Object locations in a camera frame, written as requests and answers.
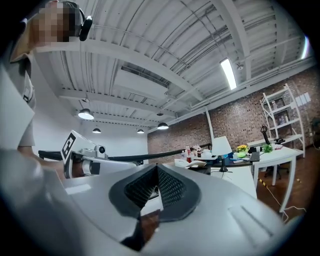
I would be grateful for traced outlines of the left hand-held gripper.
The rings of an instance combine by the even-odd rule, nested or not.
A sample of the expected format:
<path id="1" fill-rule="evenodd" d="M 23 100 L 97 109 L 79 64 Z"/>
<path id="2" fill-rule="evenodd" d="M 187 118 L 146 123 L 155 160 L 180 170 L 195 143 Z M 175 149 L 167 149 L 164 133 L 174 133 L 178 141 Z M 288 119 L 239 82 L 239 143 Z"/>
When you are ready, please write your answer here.
<path id="1" fill-rule="evenodd" d="M 106 175 L 139 166 L 136 162 L 108 160 L 106 148 L 86 139 L 75 130 L 71 130 L 61 151 L 64 164 L 64 176 L 72 179 L 73 163 L 81 163 L 82 175 Z"/>

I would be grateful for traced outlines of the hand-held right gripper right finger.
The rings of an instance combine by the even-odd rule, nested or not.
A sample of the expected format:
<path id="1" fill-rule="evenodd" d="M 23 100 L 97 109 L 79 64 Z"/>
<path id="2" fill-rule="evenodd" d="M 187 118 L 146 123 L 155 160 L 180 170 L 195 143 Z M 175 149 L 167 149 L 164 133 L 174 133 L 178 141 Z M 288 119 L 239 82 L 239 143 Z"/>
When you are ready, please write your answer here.
<path id="1" fill-rule="evenodd" d="M 264 256 L 279 249 L 285 225 L 267 205 L 221 178 L 179 167 L 201 200 L 185 219 L 160 223 L 143 256 Z"/>

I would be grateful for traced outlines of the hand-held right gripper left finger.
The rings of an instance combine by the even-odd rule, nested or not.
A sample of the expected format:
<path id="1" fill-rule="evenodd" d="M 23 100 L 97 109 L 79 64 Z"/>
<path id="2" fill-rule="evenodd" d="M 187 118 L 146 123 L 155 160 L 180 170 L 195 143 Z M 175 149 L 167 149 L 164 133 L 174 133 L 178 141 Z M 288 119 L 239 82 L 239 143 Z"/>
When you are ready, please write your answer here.
<path id="1" fill-rule="evenodd" d="M 63 205 L 80 244 L 158 244 L 156 164 L 67 180 Z"/>

